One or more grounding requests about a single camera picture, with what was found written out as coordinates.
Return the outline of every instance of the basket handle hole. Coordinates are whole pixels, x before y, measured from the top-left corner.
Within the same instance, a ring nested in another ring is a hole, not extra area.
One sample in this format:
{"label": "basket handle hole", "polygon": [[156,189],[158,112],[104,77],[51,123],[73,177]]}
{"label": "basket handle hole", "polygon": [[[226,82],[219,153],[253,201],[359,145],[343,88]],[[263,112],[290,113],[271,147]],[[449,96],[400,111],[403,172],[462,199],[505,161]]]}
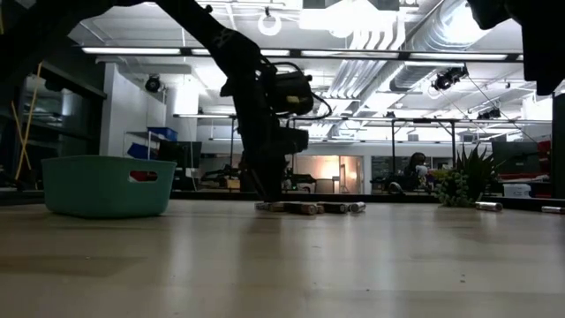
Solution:
{"label": "basket handle hole", "polygon": [[130,171],[129,181],[132,183],[155,182],[159,176],[155,171]]}

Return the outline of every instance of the exposed ductwork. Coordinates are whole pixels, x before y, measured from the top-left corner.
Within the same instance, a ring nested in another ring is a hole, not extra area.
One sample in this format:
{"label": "exposed ductwork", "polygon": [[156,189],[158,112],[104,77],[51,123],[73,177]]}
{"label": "exposed ductwork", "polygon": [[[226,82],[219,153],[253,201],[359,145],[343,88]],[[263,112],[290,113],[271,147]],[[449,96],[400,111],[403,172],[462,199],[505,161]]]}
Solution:
{"label": "exposed ductwork", "polygon": [[[403,19],[395,18],[385,23],[385,26],[382,31],[371,31],[368,39],[368,31],[356,32],[350,49],[398,49],[405,39]],[[339,98],[358,97],[383,65],[380,61],[343,61],[328,95]]]}
{"label": "exposed ductwork", "polygon": [[[445,0],[422,27],[405,43],[404,49],[415,51],[463,51],[488,31],[480,30],[472,19],[466,0]],[[421,80],[434,72],[433,66],[386,63],[377,78],[361,96],[361,104],[384,110],[404,97]]]}

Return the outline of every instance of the blue box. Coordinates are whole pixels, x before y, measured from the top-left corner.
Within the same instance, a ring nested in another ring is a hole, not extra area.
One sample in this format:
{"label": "blue box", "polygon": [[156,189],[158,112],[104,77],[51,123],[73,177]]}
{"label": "blue box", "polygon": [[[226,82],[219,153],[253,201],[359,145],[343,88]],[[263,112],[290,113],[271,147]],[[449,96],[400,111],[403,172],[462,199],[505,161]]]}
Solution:
{"label": "blue box", "polygon": [[151,133],[160,134],[168,141],[177,141],[178,132],[168,127],[148,127],[147,130]]}
{"label": "blue box", "polygon": [[[147,146],[140,145],[139,143],[132,143],[132,146],[127,150],[127,154],[136,158],[136,159],[144,159],[147,160]],[[156,159],[157,154],[154,151],[149,152],[148,159]]]}

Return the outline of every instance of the spotlight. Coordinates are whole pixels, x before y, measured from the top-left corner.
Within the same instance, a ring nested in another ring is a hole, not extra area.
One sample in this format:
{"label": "spotlight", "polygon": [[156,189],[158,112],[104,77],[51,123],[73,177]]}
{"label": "spotlight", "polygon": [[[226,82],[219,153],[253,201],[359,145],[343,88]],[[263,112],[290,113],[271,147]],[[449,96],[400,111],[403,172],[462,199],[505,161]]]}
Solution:
{"label": "spotlight", "polygon": [[437,79],[432,83],[432,87],[437,91],[450,89],[465,76],[469,76],[467,67],[452,67],[444,73],[438,73]]}
{"label": "spotlight", "polygon": [[501,110],[497,108],[478,114],[477,119],[496,119],[501,117]]}
{"label": "spotlight", "polygon": [[161,81],[158,74],[149,75],[149,79],[145,83],[145,89],[150,93],[159,93]]}

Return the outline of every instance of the ceiling light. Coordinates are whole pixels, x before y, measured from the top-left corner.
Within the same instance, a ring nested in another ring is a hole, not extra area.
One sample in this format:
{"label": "ceiling light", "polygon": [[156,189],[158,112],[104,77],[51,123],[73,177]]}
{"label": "ceiling light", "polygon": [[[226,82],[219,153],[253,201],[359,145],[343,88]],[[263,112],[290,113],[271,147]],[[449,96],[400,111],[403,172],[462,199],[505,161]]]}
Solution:
{"label": "ceiling light", "polygon": [[392,121],[393,118],[384,118],[384,117],[349,117],[349,120],[352,121],[373,121],[373,122],[388,122]]}
{"label": "ceiling light", "polygon": [[432,66],[432,67],[464,67],[465,63],[460,62],[435,62],[435,61],[406,61],[406,66]]}
{"label": "ceiling light", "polygon": [[111,55],[180,55],[180,49],[164,48],[82,48],[87,54]]}
{"label": "ceiling light", "polygon": [[211,114],[207,114],[207,115],[203,115],[203,114],[199,114],[199,115],[190,115],[190,114],[175,114],[174,117],[179,117],[179,118],[232,118],[232,115],[211,115]]}
{"label": "ceiling light", "polygon": [[[271,26],[271,27],[265,26],[265,19],[266,18],[275,19],[275,23],[273,24],[273,26]],[[259,21],[257,21],[257,28],[259,29],[259,31],[262,34],[264,34],[266,36],[274,36],[274,35],[277,35],[279,32],[281,32],[281,29],[283,28],[283,23],[281,22],[281,17],[279,17],[277,14],[270,13],[269,15],[267,15],[267,14],[264,13],[259,18]]]}
{"label": "ceiling light", "polygon": [[289,49],[262,49],[261,54],[265,57],[287,57],[290,55]]}
{"label": "ceiling light", "polygon": [[371,50],[349,50],[349,49],[305,49],[302,51],[303,57],[343,57],[343,58],[374,58],[374,59],[395,59],[398,58],[397,52],[371,51]]}
{"label": "ceiling light", "polygon": [[210,52],[207,49],[191,49],[193,55],[197,56],[209,56]]}
{"label": "ceiling light", "polygon": [[[231,141],[231,138],[210,138],[211,141]],[[234,141],[241,141],[241,138],[234,138]]]}
{"label": "ceiling light", "polygon": [[479,60],[479,61],[501,61],[506,59],[507,54],[484,54],[484,53],[412,53],[410,58],[414,59],[437,59],[437,60]]}

